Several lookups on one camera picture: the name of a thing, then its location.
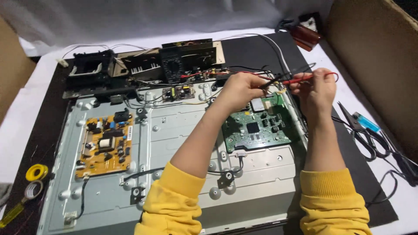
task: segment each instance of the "yellow screwdriver handle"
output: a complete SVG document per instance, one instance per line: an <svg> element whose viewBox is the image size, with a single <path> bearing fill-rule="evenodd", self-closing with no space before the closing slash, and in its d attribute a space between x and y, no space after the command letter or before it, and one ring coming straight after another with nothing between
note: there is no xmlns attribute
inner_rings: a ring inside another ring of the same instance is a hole
<svg viewBox="0 0 418 235"><path fill-rule="evenodd" d="M24 207L21 202L19 202L13 209L11 209L2 220L0 220L0 228L6 227L8 223L16 218L16 216L23 211Z"/></svg>

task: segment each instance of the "green circuit board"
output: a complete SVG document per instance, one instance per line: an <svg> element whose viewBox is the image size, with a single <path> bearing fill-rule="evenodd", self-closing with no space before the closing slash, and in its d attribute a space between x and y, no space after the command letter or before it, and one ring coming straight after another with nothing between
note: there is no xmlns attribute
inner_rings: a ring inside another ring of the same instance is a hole
<svg viewBox="0 0 418 235"><path fill-rule="evenodd" d="M282 95L261 99L269 108L254 112L247 107L231 114L222 125L227 152L237 149L255 150L289 144L299 139Z"/></svg>

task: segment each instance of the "hand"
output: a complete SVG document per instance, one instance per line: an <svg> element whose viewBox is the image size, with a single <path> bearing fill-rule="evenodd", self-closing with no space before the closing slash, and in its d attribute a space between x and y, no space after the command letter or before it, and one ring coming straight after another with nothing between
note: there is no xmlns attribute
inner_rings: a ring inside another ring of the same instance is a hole
<svg viewBox="0 0 418 235"><path fill-rule="evenodd" d="M308 123L317 124L324 118L331 118L332 101L335 97L336 85L334 75L324 76L331 71L324 68L316 69L309 82L290 85L292 94L301 99L301 109L308 119ZM308 76L309 73L299 73L295 79Z"/></svg>
<svg viewBox="0 0 418 235"><path fill-rule="evenodd" d="M243 109L250 100L262 97L264 91L258 89L258 87L265 83L266 80L253 74L237 73L231 75L211 107L218 107L230 115Z"/></svg>

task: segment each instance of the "white cloth backdrop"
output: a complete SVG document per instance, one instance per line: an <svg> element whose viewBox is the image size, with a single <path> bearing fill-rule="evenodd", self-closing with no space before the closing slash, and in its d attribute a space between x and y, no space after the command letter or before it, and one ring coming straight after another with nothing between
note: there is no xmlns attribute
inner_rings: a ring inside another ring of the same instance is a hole
<svg viewBox="0 0 418 235"><path fill-rule="evenodd" d="M274 28L332 0L1 0L0 14L28 56L76 43L105 43L185 33Z"/></svg>

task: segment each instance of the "black mat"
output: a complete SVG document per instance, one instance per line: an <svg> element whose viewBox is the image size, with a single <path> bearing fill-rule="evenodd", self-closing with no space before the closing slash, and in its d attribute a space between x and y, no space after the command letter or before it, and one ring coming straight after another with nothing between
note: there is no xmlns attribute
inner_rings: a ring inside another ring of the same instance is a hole
<svg viewBox="0 0 418 235"><path fill-rule="evenodd" d="M286 62L291 70L299 69L307 65L305 59L288 33L279 32L270 34L269 37L281 47ZM226 66L241 65L261 68L264 65L268 65L265 69L271 70L273 73L283 73L278 63L278 56L274 53L273 47L262 37L255 36L223 40L222 47L225 60L227 61L225 64ZM22 199L23 191L28 184L25 179L25 173L31 165L41 163L48 167L53 166L53 151L55 146L46 154L45 152L52 144L57 143L62 123L66 116L68 102L61 99L61 97L64 91L62 80L65 78L66 74L70 72L72 60L68 60L68 62L70 64L69 68L56 69L51 84L49 85L38 118L36 119L26 146L10 196L11 200L6 207L6 211L10 210L12 206ZM356 190L364 197L365 201L371 201L380 190L380 185L344 125L336 123L335 126L339 146L346 165L352 174ZM36 145L38 145L38 149L35 152L32 161L30 161ZM380 200L385 197L386 196L382 193L377 199ZM33 202L30 202L28 208L26 208L24 212L22 212L5 229L0 230L0 234L15 234L19 229L20 231L18 234L35 234L38 227L39 216L41 214L39 207L42 206L42 202L40 199L41 198L35 199ZM389 201L372 205L369 207L369 214L370 227L387 224L398 219ZM289 223L287 228L286 226L269 228L256 232L256 234L300 233L300 231L297 230L297 227L298 223L296 221Z"/></svg>

